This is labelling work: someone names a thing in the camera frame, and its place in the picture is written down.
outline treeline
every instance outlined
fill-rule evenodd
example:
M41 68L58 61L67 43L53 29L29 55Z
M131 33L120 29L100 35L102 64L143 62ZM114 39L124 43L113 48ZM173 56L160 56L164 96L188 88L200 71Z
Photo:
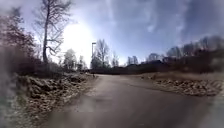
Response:
M224 64L224 39L219 36L205 37L182 47L172 47L166 55L151 53L145 61L138 63L136 56L128 57L125 67L97 67L95 73L136 74L148 72L219 72Z
M26 32L22 26L20 8L13 8L5 15L0 15L0 71L17 73L19 75L32 75L38 77L57 77L62 72L73 72L87 69L83 56L76 59L75 52L70 49L58 57L59 63L52 61L51 56L57 57L58 44L48 41L51 45L37 42L34 34Z

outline blue sky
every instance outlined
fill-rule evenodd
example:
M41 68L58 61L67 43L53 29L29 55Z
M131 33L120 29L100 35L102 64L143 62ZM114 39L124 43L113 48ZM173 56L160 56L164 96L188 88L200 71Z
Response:
M115 51L123 63L127 56L136 55L139 60L144 60L152 52L164 54L174 45L183 45L204 36L224 34L223 0L73 2L76 3L71 9L73 19L88 29L91 40L105 39L111 51ZM8 7L22 5L26 26L29 28L33 17L31 10L38 5L37 0L8 0L4 4L8 4ZM84 55L87 61L91 54L89 50Z

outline pole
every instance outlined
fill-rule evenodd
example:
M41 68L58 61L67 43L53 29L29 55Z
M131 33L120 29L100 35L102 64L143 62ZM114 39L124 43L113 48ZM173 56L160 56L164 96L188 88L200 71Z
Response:
M92 43L92 60L91 60L91 64L92 64L92 61L93 61L93 45L94 45L94 44L96 44L96 43L95 43L95 42Z

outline road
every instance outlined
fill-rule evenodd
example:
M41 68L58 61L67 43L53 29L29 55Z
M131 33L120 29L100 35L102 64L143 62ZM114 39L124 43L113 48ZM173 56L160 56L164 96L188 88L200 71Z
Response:
M66 128L223 128L224 103L152 89L151 83L102 75L51 119Z

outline tree trunk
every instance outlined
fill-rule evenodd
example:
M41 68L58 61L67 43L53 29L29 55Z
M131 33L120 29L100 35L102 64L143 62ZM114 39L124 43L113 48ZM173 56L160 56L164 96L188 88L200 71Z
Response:
M47 32L48 32L48 22L49 22L49 14L50 13L50 6L48 5L47 9L47 17L44 25L44 42L43 42L43 61L44 65L48 69L48 58L47 58Z
M48 59L47 59L47 40L44 41L44 46L43 46L43 61L44 65L48 66Z

